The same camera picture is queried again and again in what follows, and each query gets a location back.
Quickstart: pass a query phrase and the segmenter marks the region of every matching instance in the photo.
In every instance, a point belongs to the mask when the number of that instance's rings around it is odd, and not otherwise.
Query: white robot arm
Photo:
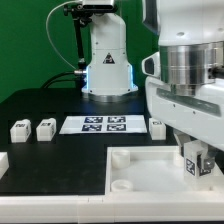
[[[185,157],[203,176],[214,147],[224,151],[224,81],[214,72],[224,64],[224,1],[143,0],[143,6],[144,23],[159,34],[159,52],[142,64],[148,109],[200,140],[186,144]]]
[[[138,90],[127,60],[126,25],[115,14],[116,9],[114,0],[83,0],[82,4],[66,9],[76,23],[79,43],[81,33],[77,26],[90,24],[92,60],[86,67],[82,93],[86,98],[101,102],[121,101]]]

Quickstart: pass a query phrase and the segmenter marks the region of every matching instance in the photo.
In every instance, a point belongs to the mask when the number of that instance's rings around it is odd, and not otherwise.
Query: black tabletop
[[[85,100],[76,89],[26,89],[0,104],[0,151],[7,152],[10,168],[0,181],[1,196],[103,195],[109,146],[176,144],[168,128],[166,141],[152,141],[149,133],[59,135],[67,116],[149,114],[144,90],[119,103]],[[57,133],[51,142],[38,142],[36,127],[42,119],[55,118]],[[10,128],[29,119],[32,136],[12,144]]]

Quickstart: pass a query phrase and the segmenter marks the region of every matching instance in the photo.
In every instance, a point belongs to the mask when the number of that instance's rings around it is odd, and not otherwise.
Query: metal cylinder
[[[196,85],[214,82],[211,69],[223,65],[224,43],[160,46],[161,80],[173,93],[192,96]]]

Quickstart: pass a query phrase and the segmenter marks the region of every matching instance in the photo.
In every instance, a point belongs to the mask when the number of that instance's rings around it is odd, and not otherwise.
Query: white paper sheet
[[[59,134],[147,133],[144,116],[69,116]]]

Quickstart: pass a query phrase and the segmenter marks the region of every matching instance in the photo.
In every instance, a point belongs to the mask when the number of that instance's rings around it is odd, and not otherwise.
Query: green backdrop
[[[48,13],[63,0],[0,0],[0,102],[13,92],[39,88],[47,79],[71,68],[52,49],[45,30]],[[157,37],[142,24],[141,0],[117,1],[118,14],[127,24],[127,52],[134,66],[135,83],[144,85],[141,61],[157,50]],[[52,39],[65,56],[76,66],[77,52],[71,17],[62,9],[50,20]],[[90,61],[89,30],[82,31],[85,54]],[[72,87],[57,84],[52,87]]]

